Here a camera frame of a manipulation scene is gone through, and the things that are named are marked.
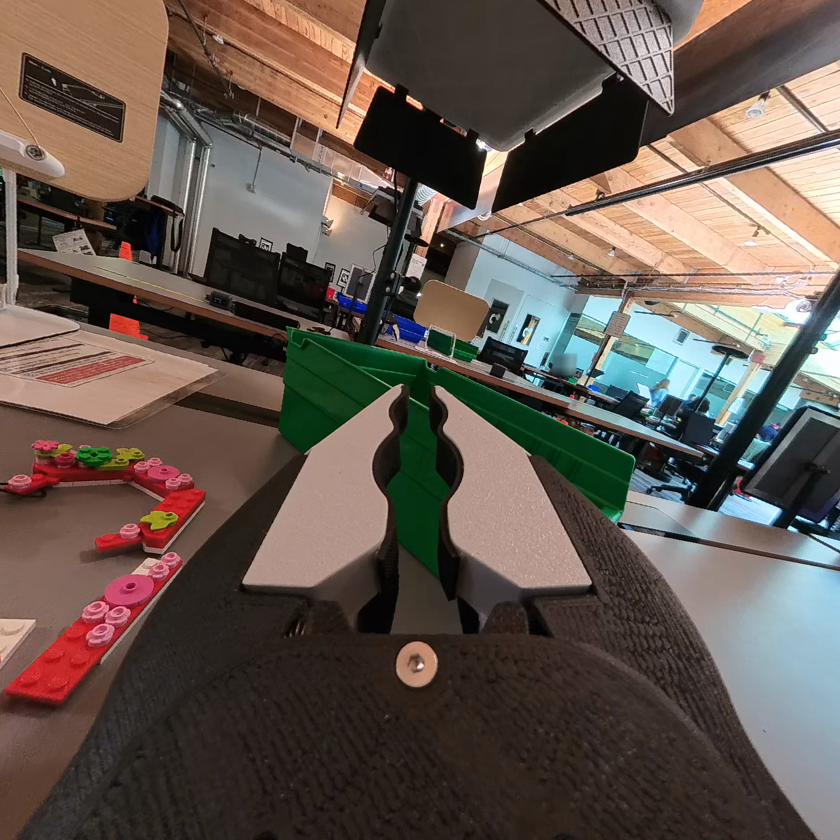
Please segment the long grey desk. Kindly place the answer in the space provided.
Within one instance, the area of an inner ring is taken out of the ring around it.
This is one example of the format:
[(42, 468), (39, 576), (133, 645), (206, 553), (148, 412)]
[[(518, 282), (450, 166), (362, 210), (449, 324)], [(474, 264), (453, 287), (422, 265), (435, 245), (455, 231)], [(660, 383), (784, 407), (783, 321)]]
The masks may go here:
[(140, 263), (121, 258), (61, 254), (44, 250), (20, 248), (18, 260), (31, 266), (52, 270), (75, 280), (83, 280), (129, 296), (129, 302), (155, 302), (166, 308), (165, 314), (185, 312), (205, 320), (265, 335), (285, 339), (285, 328), (244, 318), (230, 310), (213, 306), (207, 295), (214, 289)]

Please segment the small green bin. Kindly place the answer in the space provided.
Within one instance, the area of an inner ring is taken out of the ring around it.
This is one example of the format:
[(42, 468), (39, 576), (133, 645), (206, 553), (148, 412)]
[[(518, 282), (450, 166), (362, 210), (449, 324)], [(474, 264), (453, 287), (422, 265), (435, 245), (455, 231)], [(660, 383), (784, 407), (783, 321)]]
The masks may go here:
[(479, 352), (473, 343), (462, 341), (455, 333), (434, 325), (427, 329), (425, 342), (429, 352), (455, 361), (469, 363), (477, 358)]

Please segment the grey studio light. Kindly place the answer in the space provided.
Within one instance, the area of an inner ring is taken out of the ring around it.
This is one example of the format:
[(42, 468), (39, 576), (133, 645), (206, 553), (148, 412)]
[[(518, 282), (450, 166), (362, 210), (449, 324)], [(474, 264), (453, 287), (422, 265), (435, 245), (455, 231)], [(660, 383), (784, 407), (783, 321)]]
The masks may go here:
[(468, 209), (505, 152), (494, 213), (632, 161), (675, 110), (696, 1), (366, 2), (337, 126), (383, 82), (353, 147)]

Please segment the straight red lego strip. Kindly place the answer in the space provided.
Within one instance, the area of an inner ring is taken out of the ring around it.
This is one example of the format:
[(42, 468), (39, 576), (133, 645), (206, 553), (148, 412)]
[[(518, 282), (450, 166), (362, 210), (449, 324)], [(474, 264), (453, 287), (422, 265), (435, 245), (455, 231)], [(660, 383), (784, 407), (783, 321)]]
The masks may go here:
[(183, 567), (175, 552), (114, 579), (76, 621), (4, 690), (12, 700), (57, 707), (148, 613)]

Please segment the black diagonal pole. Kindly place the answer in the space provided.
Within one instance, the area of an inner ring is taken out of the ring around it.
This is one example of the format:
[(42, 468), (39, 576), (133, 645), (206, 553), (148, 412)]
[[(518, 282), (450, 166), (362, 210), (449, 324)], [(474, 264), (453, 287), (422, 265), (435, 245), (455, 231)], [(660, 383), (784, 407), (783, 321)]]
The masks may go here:
[(687, 505), (717, 510), (731, 487), (739, 461), (761, 426), (771, 415), (782, 395), (791, 386), (803, 364), (823, 339), (839, 312), (839, 274), (829, 281), (809, 318), (798, 329), (782, 353), (762, 389), (750, 403), (719, 455), (689, 495)]

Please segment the small wooden board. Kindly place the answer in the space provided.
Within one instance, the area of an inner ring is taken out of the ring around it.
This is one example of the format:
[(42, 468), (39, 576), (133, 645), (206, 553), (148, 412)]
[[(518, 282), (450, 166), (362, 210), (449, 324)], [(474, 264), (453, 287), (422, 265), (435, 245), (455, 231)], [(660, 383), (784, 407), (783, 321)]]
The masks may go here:
[(429, 280), (418, 296), (413, 320), (425, 328), (437, 327), (453, 333), (457, 340), (471, 342), (487, 318), (490, 305), (481, 298)]

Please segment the wooden board with black label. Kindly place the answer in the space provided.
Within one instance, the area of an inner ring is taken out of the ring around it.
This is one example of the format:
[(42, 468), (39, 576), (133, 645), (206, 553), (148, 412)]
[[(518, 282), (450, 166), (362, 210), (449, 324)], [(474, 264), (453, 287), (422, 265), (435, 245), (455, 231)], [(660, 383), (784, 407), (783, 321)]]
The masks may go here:
[(2, 166), (96, 201), (147, 183), (169, 25), (165, 4), (1, 6)]

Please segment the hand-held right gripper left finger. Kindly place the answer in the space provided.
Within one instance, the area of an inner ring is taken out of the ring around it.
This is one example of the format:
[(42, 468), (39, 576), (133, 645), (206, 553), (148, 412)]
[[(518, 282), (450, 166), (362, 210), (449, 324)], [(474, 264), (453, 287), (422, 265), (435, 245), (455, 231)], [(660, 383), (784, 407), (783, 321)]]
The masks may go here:
[(364, 633), (392, 631), (396, 504), (410, 392), (395, 385), (306, 453), (255, 553), (247, 592), (336, 602)]

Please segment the white stand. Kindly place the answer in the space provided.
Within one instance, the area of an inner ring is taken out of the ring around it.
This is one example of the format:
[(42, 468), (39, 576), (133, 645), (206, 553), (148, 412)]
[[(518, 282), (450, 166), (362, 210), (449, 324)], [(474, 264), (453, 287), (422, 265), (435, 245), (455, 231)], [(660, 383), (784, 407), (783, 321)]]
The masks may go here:
[(42, 180), (62, 178), (66, 171), (57, 158), (32, 140), (1, 131), (3, 176), (3, 249), (1, 283), (1, 347), (7, 349), (78, 330), (75, 321), (16, 303), (18, 292), (17, 173), (31, 168)]

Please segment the black office chair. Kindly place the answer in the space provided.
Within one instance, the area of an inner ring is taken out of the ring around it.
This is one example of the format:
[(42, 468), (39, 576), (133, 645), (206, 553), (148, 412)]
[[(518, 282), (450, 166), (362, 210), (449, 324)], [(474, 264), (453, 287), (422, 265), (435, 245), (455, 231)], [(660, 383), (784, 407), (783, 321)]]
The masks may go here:
[(504, 343), (487, 336), (476, 360), (490, 366), (499, 365), (513, 375), (521, 376), (528, 352), (527, 348), (517, 344)]

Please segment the black monitor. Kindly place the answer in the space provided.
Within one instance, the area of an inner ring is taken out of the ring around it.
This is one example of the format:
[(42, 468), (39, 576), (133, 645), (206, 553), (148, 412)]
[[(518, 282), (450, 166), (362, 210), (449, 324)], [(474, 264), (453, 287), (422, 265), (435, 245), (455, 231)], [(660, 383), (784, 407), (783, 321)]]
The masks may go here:
[(273, 307), (277, 304), (281, 254), (214, 227), (203, 282), (213, 289)]
[(326, 269), (283, 253), (278, 274), (277, 304), (305, 319), (321, 321), (330, 279)]

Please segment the black light stand pole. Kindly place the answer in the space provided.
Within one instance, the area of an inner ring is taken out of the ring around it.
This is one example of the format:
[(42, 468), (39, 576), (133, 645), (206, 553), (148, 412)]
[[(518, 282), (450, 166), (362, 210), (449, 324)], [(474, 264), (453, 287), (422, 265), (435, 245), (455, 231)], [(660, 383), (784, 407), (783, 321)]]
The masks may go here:
[(404, 237), (411, 221), (418, 187), (419, 181), (416, 178), (408, 178), (397, 202), (394, 223), (374, 278), (367, 309), (354, 338), (357, 343), (373, 346), (381, 333), (385, 305), (395, 286), (396, 263), (402, 252)]

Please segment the green plastic bin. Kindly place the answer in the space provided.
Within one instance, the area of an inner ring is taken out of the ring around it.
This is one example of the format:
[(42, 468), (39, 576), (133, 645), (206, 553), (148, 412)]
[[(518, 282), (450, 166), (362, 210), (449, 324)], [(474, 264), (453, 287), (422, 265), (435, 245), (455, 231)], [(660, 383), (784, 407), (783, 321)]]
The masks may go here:
[(622, 516), (635, 459), (510, 397), (425, 360), (305, 330), (288, 332), (279, 431), (307, 451), (396, 385), (409, 391), (401, 469), (388, 486), (399, 542), (438, 572), (438, 517), (448, 486), (436, 471), (428, 394), (440, 385), (531, 455), (547, 460), (609, 519)]

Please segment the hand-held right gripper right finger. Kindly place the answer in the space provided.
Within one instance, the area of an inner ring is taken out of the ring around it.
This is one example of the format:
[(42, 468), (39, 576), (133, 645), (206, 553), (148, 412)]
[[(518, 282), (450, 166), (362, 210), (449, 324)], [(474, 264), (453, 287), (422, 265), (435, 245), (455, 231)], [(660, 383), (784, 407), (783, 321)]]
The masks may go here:
[(504, 603), (527, 611), (538, 597), (590, 594), (592, 578), (527, 450), (441, 385), (428, 415), (447, 487), (438, 579), (462, 630), (480, 631)]

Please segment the laminated instruction sheet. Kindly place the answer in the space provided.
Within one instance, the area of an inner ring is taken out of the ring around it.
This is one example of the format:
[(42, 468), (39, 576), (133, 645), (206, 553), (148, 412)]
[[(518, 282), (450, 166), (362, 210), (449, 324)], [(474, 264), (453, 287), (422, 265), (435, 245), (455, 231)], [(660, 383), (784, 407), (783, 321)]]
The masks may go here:
[(219, 369), (84, 329), (1, 350), (1, 403), (98, 427), (128, 427), (224, 377)]

